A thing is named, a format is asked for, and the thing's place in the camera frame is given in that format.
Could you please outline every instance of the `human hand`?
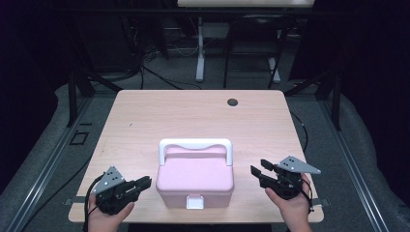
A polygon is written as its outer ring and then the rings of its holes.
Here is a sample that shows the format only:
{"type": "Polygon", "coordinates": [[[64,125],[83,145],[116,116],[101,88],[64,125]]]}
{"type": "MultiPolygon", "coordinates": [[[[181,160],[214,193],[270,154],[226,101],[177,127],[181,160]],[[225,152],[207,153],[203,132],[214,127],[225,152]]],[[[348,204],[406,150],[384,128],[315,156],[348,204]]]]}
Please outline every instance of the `human hand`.
{"type": "Polygon", "coordinates": [[[131,213],[134,203],[130,202],[117,215],[108,215],[100,211],[96,205],[96,195],[90,194],[88,206],[88,231],[89,232],[115,232],[121,222],[131,213]]]}
{"type": "MultiPolygon", "coordinates": [[[[305,173],[302,173],[302,178],[310,185],[310,180],[305,173]]],[[[307,195],[309,194],[309,187],[305,182],[302,185],[302,190],[307,195]]],[[[308,224],[309,204],[301,193],[292,199],[284,200],[270,188],[265,188],[265,192],[279,207],[280,214],[290,231],[312,231],[308,224]]]]}

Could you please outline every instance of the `wooden table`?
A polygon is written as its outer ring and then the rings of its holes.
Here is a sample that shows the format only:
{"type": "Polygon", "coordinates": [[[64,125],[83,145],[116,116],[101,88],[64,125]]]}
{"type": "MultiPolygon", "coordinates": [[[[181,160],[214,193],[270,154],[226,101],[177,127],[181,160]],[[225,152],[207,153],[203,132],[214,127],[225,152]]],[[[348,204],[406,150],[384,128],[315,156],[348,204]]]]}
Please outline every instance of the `wooden table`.
{"type": "MultiPolygon", "coordinates": [[[[124,90],[112,106],[78,196],[115,165],[127,181],[148,175],[143,191],[125,222],[147,223],[270,223],[282,222],[278,207],[266,196],[250,166],[260,160],[278,162],[289,155],[305,160],[288,106],[280,91],[253,90],[124,90]],[[228,105],[229,99],[238,101],[228,105]],[[156,190],[159,142],[163,138],[228,138],[233,144],[235,190],[227,208],[168,209],[156,190]]],[[[317,197],[311,184],[313,197],[317,197]]],[[[323,219],[316,207],[309,221],[323,219]]],[[[69,214],[84,220],[83,204],[69,214]]]]}

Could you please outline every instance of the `pink plastic case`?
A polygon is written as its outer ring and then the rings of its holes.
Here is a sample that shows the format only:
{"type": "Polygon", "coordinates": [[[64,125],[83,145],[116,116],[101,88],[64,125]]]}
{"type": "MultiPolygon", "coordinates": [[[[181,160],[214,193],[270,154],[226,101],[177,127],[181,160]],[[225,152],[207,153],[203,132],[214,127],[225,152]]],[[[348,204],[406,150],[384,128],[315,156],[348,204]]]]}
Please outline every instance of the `pink plastic case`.
{"type": "Polygon", "coordinates": [[[234,190],[228,139],[163,139],[157,191],[170,208],[220,208],[234,190]]]}

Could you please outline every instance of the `black clamp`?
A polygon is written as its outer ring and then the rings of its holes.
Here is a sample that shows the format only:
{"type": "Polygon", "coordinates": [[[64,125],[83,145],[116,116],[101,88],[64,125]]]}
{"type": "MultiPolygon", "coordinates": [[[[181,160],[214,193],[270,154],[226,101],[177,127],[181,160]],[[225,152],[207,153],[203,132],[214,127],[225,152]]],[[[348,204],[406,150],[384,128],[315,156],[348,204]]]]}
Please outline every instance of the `black clamp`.
{"type": "Polygon", "coordinates": [[[139,194],[151,186],[152,179],[144,176],[136,181],[126,182],[118,170],[111,166],[94,188],[99,209],[109,215],[116,215],[130,202],[138,200],[139,194]]]}
{"type": "Polygon", "coordinates": [[[266,176],[254,166],[250,166],[250,173],[259,179],[262,188],[272,189],[278,196],[288,200],[297,196],[303,185],[301,173],[320,174],[321,171],[292,156],[287,157],[278,164],[272,164],[267,160],[261,160],[260,164],[277,173],[278,179],[266,176]]]}

